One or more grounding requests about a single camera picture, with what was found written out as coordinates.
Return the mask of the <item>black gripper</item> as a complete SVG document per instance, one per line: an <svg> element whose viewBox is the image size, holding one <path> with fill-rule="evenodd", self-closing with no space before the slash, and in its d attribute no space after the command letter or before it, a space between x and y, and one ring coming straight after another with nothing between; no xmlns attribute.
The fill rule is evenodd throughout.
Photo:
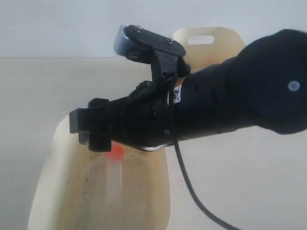
<svg viewBox="0 0 307 230"><path fill-rule="evenodd" d="M70 133L89 132L88 149L110 152L112 141L142 150L172 146L175 120L169 112L173 80L142 82L128 96L92 99L69 113Z"/></svg>

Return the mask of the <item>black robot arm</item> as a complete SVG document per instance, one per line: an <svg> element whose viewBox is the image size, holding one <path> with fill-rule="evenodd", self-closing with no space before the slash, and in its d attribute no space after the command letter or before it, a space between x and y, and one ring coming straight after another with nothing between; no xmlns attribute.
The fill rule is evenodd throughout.
<svg viewBox="0 0 307 230"><path fill-rule="evenodd" d="M69 131L91 151L111 141L155 151L179 141L261 127L280 135L307 128L307 34L283 29L238 55L166 81L142 99L92 100L69 113Z"/></svg>

